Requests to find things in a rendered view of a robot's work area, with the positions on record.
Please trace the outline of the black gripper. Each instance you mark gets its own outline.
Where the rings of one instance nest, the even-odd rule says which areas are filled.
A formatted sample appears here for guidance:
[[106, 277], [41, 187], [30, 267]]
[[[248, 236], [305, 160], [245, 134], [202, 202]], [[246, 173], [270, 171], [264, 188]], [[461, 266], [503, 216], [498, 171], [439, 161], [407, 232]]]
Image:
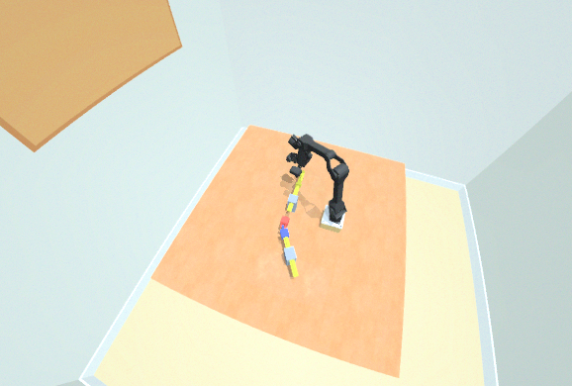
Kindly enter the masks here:
[[292, 166], [290, 168], [289, 172], [291, 174], [295, 175], [296, 178], [298, 178], [302, 173], [301, 168], [305, 167], [308, 164], [308, 162], [311, 160], [313, 155], [310, 152], [307, 157], [300, 157], [298, 154], [296, 155], [296, 157], [297, 157], [296, 163], [298, 163], [299, 165], [298, 166]]

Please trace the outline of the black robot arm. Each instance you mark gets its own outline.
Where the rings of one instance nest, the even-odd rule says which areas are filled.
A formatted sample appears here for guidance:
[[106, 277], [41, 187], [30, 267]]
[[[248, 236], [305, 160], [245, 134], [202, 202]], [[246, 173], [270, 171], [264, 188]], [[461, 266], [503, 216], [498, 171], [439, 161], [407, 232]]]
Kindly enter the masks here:
[[[329, 221], [340, 224], [343, 214], [347, 212], [344, 202], [342, 201], [342, 192], [343, 182], [348, 176], [349, 168], [344, 159], [336, 155], [334, 149], [329, 149], [315, 142], [313, 137], [309, 134], [305, 134], [299, 138], [292, 135], [288, 144], [294, 149], [297, 149], [298, 153], [290, 152], [286, 157], [287, 162], [293, 161], [296, 164], [297, 154], [300, 157], [307, 157], [310, 152], [314, 152], [325, 159], [327, 171], [334, 181], [334, 198], [329, 201]], [[333, 158], [339, 162], [335, 168], [332, 168], [331, 160]]]

